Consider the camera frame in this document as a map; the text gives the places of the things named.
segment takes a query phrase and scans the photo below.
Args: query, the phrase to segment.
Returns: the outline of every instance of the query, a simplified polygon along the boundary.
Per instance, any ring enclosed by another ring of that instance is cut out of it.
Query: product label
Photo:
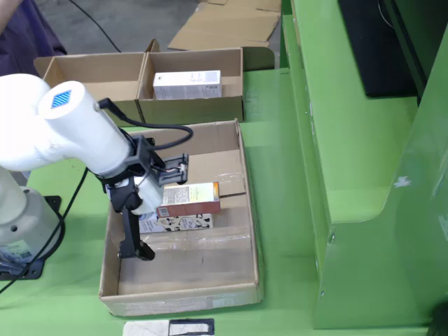
[[[31,249],[25,240],[0,246],[0,255],[9,261],[20,263],[28,263],[33,258]]]
[[[163,206],[215,202],[218,199],[219,193],[217,182],[191,184],[183,187],[165,187],[163,190]]]

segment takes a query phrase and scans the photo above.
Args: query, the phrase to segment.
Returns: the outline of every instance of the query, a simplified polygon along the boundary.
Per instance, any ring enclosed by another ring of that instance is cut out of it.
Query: person
[[[0,76],[38,76],[35,58],[66,54],[33,0],[0,0]]]

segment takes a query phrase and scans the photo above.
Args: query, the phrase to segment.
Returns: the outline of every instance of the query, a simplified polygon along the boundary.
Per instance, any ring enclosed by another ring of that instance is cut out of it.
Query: blue vent
[[[53,104],[51,104],[51,108],[59,107],[67,104],[70,101],[71,90],[56,94],[53,98]]]

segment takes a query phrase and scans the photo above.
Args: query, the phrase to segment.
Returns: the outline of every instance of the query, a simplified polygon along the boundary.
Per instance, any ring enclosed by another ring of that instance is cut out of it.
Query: white product box
[[[157,100],[219,98],[221,71],[159,72],[153,87]]]
[[[139,217],[140,233],[200,230],[213,227],[210,213],[204,215],[158,218],[156,213]]]

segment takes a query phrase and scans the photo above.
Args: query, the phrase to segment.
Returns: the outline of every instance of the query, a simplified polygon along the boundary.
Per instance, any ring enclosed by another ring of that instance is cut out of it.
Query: metal bolt
[[[328,243],[329,243],[329,244],[333,243],[334,240],[335,240],[335,237],[336,237],[336,230],[335,230],[335,229],[332,229],[332,230],[331,230],[331,234],[330,234],[330,236],[329,236],[329,238],[328,238]]]

